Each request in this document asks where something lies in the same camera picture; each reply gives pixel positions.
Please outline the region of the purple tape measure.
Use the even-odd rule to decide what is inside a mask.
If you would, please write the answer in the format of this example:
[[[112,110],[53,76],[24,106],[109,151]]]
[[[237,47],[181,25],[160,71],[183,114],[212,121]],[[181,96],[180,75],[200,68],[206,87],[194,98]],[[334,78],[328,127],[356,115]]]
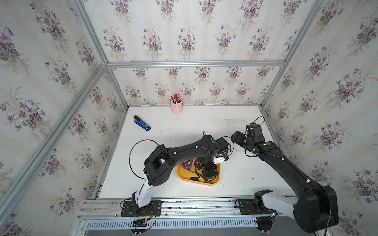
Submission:
[[[188,161],[185,161],[181,164],[182,168],[185,169],[185,170],[191,170],[192,169],[192,166],[193,166],[193,160],[188,160]]]

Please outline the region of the large black tape measure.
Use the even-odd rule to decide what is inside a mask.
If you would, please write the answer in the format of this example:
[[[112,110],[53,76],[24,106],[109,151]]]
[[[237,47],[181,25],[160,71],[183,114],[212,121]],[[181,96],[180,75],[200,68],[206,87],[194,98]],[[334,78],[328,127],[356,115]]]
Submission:
[[[203,169],[203,162],[199,159],[194,160],[195,172],[198,172]]]

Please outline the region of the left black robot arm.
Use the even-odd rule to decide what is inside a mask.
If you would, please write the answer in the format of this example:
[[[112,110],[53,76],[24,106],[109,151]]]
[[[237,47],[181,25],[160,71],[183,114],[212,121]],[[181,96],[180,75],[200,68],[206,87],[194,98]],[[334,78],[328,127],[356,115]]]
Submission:
[[[224,137],[214,139],[205,132],[201,139],[180,147],[167,148],[158,145],[144,161],[143,185],[133,193],[131,201],[136,209],[149,205],[152,190],[165,183],[172,170],[185,162],[199,160],[202,169],[199,177],[205,182],[213,181],[219,175],[218,165],[227,161],[232,153],[232,146]]]

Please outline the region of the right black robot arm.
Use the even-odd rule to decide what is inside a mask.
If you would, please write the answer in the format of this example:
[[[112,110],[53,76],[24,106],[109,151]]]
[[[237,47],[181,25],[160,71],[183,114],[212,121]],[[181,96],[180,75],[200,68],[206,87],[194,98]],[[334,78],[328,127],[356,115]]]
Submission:
[[[266,141],[261,125],[250,123],[245,132],[236,131],[231,141],[271,166],[290,186],[297,199],[275,194],[271,190],[256,192],[252,209],[260,214],[280,212],[296,221],[306,233],[327,230],[339,224],[337,193],[322,186],[295,166],[273,141]]]

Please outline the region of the yellow storage tray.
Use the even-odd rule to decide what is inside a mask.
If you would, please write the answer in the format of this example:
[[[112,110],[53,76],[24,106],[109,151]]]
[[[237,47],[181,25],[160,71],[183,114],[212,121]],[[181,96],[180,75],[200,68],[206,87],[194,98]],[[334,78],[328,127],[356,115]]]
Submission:
[[[201,184],[201,185],[207,185],[207,186],[215,186],[219,180],[220,180],[220,175],[218,175],[216,178],[206,181],[203,176],[202,176],[202,170],[195,172],[195,166],[194,166],[194,160],[193,159],[193,166],[191,170],[185,170],[182,168],[181,164],[177,168],[177,176],[182,180],[186,181],[189,183],[196,183],[196,184]],[[221,172],[221,167],[219,164],[218,166],[218,171],[219,174]]]

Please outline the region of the pink pen holder cup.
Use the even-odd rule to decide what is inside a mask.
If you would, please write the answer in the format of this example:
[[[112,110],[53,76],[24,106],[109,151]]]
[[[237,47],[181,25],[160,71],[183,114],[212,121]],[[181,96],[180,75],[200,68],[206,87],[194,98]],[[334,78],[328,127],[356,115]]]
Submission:
[[[182,103],[182,101],[172,102],[170,107],[171,107],[171,112],[173,114],[180,114],[183,111],[183,103]]]

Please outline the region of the red pens in cup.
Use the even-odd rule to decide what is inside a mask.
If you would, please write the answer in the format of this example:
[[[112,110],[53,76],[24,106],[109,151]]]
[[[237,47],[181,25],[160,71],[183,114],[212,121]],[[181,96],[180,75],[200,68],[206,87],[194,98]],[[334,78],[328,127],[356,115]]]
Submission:
[[[181,101],[182,101],[182,97],[180,96],[179,93],[174,94],[173,96],[170,97],[170,102],[172,104],[178,104],[178,103],[181,103]]]

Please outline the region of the blue black stapler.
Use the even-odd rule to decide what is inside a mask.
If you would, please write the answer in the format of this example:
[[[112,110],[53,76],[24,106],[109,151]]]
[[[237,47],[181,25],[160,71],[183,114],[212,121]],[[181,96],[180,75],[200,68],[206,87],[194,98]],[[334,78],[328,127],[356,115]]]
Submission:
[[[139,127],[144,129],[145,131],[151,130],[151,127],[139,116],[134,116],[133,118],[134,118],[134,123],[137,124]]]

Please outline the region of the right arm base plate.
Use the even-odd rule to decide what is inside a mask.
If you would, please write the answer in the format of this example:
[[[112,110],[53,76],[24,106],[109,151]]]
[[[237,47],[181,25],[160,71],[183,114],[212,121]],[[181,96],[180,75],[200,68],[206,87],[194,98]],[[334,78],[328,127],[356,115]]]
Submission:
[[[235,206],[240,209],[242,215],[253,215],[253,214],[268,214],[271,215],[275,213],[274,210],[266,208],[262,202],[258,199],[237,199],[235,201]]]

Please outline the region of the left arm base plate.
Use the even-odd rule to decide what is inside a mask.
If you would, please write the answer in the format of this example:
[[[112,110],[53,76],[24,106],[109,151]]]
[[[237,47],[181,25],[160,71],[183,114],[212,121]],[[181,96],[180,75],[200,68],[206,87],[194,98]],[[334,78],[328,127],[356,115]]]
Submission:
[[[120,202],[121,217],[160,216],[162,201],[151,201],[148,205],[139,207],[136,201],[126,199]]]

